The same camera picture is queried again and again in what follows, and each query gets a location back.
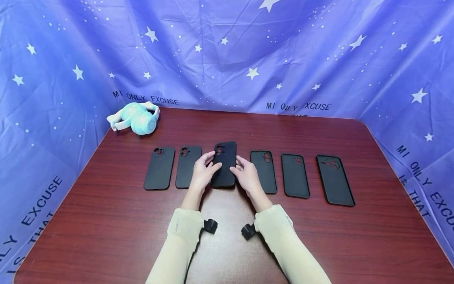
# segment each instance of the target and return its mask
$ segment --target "person's right hand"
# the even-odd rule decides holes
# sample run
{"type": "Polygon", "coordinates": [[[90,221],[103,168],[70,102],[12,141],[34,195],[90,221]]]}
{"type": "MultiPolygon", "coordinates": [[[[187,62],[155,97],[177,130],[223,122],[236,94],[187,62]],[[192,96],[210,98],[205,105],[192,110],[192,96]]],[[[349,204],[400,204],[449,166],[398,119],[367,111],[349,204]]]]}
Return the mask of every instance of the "person's right hand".
{"type": "Polygon", "coordinates": [[[273,206],[262,189],[257,169],[253,163],[237,155],[237,166],[230,167],[230,171],[237,177],[257,213],[273,206]]]}

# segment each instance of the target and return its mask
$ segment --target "phone case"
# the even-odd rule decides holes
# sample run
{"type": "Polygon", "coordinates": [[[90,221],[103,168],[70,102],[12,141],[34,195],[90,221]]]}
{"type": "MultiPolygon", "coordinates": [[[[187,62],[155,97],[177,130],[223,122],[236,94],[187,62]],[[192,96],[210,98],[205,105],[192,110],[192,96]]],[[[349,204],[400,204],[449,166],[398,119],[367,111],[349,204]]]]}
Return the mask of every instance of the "phone case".
{"type": "Polygon", "coordinates": [[[146,190],[163,190],[169,187],[174,155],[175,149],[173,147],[155,148],[153,150],[143,184],[146,190]]]}
{"type": "Polygon", "coordinates": [[[300,155],[282,154],[282,173],[284,176],[284,192],[290,197],[309,198],[304,159],[300,155]]]}
{"type": "Polygon", "coordinates": [[[257,169],[258,178],[266,194],[276,194],[276,177],[274,176],[273,157],[270,151],[252,151],[251,163],[257,169]]]}
{"type": "Polygon", "coordinates": [[[189,188],[192,179],[192,171],[194,170],[194,163],[201,155],[202,148],[200,146],[181,147],[178,158],[177,179],[175,180],[175,186],[178,189],[189,188]]]}
{"type": "Polygon", "coordinates": [[[237,143],[234,141],[219,143],[214,146],[213,164],[222,163],[222,167],[214,173],[210,185],[213,188],[230,188],[235,185],[235,176],[230,171],[237,163],[237,143]]]}
{"type": "Polygon", "coordinates": [[[325,197],[328,203],[355,206],[342,161],[334,156],[317,156],[325,197]]]}

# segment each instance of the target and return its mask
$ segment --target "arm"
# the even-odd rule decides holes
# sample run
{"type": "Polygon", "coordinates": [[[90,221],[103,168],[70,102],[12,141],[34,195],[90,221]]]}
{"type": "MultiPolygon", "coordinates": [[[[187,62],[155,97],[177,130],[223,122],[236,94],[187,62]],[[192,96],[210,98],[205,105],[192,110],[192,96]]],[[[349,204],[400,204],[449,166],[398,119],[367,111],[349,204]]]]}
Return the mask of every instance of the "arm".
{"type": "Polygon", "coordinates": [[[167,229],[163,248],[148,275],[146,284],[184,283],[193,252],[203,228],[198,211],[205,187],[222,164],[212,164],[214,151],[204,154],[194,164],[191,184],[181,208],[175,209],[167,229]]]}
{"type": "Polygon", "coordinates": [[[273,205],[263,192],[253,163],[237,156],[237,176],[256,210],[254,222],[291,283],[330,284],[328,276],[293,229],[293,222],[280,205],[273,205]]]}

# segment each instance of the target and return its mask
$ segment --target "sleeve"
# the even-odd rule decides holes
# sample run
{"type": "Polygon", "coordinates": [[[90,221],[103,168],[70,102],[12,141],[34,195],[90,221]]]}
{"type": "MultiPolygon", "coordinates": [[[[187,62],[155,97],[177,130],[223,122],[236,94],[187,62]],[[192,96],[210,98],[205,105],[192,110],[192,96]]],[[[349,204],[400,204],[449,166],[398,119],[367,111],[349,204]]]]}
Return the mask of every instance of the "sleeve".
{"type": "Polygon", "coordinates": [[[202,228],[203,218],[199,211],[175,209],[167,229],[166,241],[145,283],[184,283],[202,228]]]}
{"type": "Polygon", "coordinates": [[[296,235],[292,220],[280,205],[273,205],[257,213],[254,225],[291,283],[331,283],[317,260],[296,235]]]}

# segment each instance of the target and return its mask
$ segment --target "backdrop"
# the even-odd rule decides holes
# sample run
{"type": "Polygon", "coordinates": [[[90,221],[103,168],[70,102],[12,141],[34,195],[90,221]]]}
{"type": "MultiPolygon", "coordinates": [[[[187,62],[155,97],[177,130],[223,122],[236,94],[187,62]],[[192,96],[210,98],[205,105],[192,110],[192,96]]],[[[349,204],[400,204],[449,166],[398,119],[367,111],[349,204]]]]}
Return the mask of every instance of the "backdrop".
{"type": "Polygon", "coordinates": [[[363,121],[454,260],[453,16],[451,0],[0,0],[0,282],[106,116],[147,100],[363,121]]]}

